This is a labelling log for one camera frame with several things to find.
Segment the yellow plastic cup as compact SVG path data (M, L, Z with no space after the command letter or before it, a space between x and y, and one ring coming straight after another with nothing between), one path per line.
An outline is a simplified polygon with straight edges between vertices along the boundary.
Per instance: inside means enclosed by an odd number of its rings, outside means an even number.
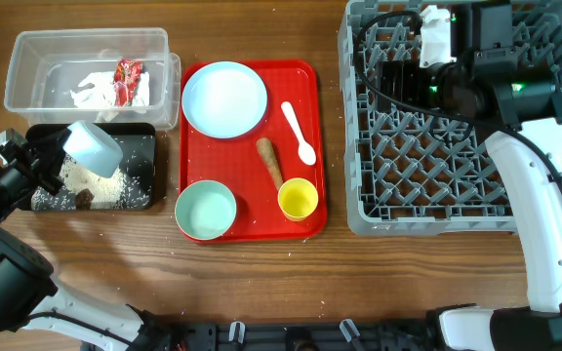
M277 203L287 219L303 221L315 212L319 203L319 194L311 181L295 177L281 185L277 194Z

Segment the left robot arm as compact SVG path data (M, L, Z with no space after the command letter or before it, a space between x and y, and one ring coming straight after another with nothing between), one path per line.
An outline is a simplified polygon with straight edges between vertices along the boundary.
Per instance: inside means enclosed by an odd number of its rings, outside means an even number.
M88 350L167 350L171 330L152 313L110 304L63 283L53 265L1 223L37 188L57 194L70 156L98 176L112 176L122 158L102 129L75 123L56 134L28 141L14 130L0 135L0 332L60 333Z

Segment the light blue plate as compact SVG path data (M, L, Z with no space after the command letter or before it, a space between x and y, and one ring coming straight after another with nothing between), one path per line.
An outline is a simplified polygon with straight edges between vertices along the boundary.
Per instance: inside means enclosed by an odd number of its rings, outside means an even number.
M263 118L266 86L259 74L235 61L218 61L197 69L181 94L182 112L191 127L212 138L240 137Z

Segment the mint green bowl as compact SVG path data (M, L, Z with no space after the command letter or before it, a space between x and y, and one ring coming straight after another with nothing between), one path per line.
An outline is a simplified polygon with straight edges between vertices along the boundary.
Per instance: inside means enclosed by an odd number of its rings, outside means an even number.
M237 201L231 190L215 180L188 185L175 205L175 219L190 239L211 241L223 236L237 217Z

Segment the white rice pile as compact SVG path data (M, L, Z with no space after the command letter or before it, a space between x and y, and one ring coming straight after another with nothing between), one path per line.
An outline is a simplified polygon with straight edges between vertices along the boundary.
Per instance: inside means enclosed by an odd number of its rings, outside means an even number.
M32 211L85 211L76 210L75 196L83 189L95 195L90 210L143 210L151 204L152 189L141 175L129 175L133 167L117 168L110 178L88 171L70 156L64 158L60 169L63 187L57 195L38 188L30 198Z

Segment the white plastic spoon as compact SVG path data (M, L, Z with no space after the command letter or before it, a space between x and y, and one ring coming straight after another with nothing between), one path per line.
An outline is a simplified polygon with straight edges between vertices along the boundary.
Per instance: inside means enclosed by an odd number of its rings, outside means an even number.
M290 128L292 129L295 137L297 138L299 148L298 154L303 163L308 166L314 166L316 163L316 153L314 148L306 141L304 138L301 126L298 121L297 114L294 110L294 107L289 101L283 101L281 103L281 110L288 122Z

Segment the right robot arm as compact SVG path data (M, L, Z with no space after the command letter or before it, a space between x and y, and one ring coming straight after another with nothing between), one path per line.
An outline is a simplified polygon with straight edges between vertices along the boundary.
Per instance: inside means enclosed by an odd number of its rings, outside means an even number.
M448 19L407 19L432 54L429 79L399 108L465 122L485 146L506 190L524 253L528 303L436 313L452 350L562 350L562 95L552 73L523 68L507 1L453 7Z

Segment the dark brown food lump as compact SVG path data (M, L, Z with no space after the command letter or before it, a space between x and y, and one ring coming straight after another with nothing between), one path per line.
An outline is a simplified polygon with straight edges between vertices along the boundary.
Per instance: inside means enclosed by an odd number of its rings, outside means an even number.
M76 210L89 210L92 207L92 202L95 195L88 188L81 190L74 199Z

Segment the light blue bowl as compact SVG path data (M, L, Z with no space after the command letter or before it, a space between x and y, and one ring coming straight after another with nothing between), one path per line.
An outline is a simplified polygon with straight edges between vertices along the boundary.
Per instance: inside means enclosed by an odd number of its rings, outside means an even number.
M119 144L103 129L86 121L77 121L66 129L70 135L62 147L65 153L95 175L112 177L123 158Z

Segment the white napkin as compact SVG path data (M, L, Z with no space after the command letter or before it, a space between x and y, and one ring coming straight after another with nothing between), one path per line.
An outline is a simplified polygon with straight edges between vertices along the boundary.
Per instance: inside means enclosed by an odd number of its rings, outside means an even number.
M150 76L144 72L130 105L134 107L149 106ZM98 109L100 112L96 122L111 122L117 112L111 108L116 106L116 92L113 87L113 74L109 71L90 73L78 84L78 91L69 91L73 104L82 109Z

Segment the red snack wrapper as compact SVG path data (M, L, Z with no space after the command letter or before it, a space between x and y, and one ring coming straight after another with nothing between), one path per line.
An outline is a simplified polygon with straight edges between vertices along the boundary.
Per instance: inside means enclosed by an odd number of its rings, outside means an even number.
M141 75L141 61L125 58L117 61L112 83L117 107L132 104Z

